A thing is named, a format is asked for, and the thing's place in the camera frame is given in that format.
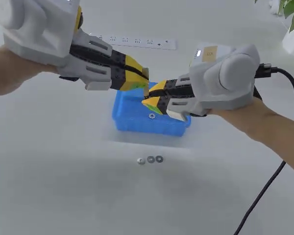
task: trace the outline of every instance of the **human arm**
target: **human arm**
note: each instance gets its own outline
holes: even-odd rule
[[[263,143],[294,169],[294,121],[254,98],[251,105],[233,111],[212,110],[255,141]]]
[[[0,95],[16,90],[23,82],[44,71],[57,73],[54,66],[23,59],[6,47],[0,47]]]

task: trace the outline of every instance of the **white table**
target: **white table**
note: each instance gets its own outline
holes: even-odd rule
[[[266,1],[95,2],[82,2],[87,32],[178,39],[177,51],[115,47],[154,81],[185,73],[200,41],[254,43],[262,62],[294,75],[294,58],[280,46],[285,28]],[[268,106],[294,118],[286,78],[257,86]],[[114,96],[45,73],[0,97],[0,235],[233,234],[281,160],[218,117],[194,118],[182,138],[118,132]],[[149,155],[165,161],[137,164]],[[290,167],[242,234],[294,234]]]

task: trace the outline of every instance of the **blue plastic basket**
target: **blue plastic basket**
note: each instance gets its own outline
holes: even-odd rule
[[[191,117],[184,122],[157,114],[142,105],[143,97],[143,89],[117,92],[112,118],[118,130],[183,136],[191,125]]]

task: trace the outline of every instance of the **power strip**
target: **power strip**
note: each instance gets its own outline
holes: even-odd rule
[[[142,38],[127,36],[96,35],[108,44],[127,47],[143,47],[164,50],[176,50],[176,39]]]

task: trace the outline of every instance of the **black cable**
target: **black cable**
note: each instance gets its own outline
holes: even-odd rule
[[[291,82],[293,89],[294,89],[294,78],[292,77],[292,75],[290,75],[288,72],[286,72],[283,69],[280,68],[272,68],[272,73],[281,73],[284,76],[286,76],[289,81]],[[267,189],[270,187],[270,185],[273,183],[273,181],[275,180],[275,178],[280,174],[280,172],[282,171],[282,169],[284,168],[284,166],[286,165],[286,162],[283,161],[281,163],[281,165],[279,166],[279,168],[276,170],[276,172],[271,176],[271,178],[269,179],[269,181],[266,183],[266,185],[264,186],[264,188],[261,190],[261,192],[259,193],[259,195],[256,197],[256,199],[254,200],[254,202],[251,204],[251,206],[249,207],[248,211],[246,212],[246,214],[244,215],[241,223],[239,224],[236,232],[234,233],[234,235],[238,235],[240,233],[240,231],[242,230],[245,222],[247,221],[250,213],[254,210],[254,208],[256,207],[256,205],[258,204],[258,202],[260,201],[260,199],[263,197],[263,195],[265,194],[265,192],[267,191]]]

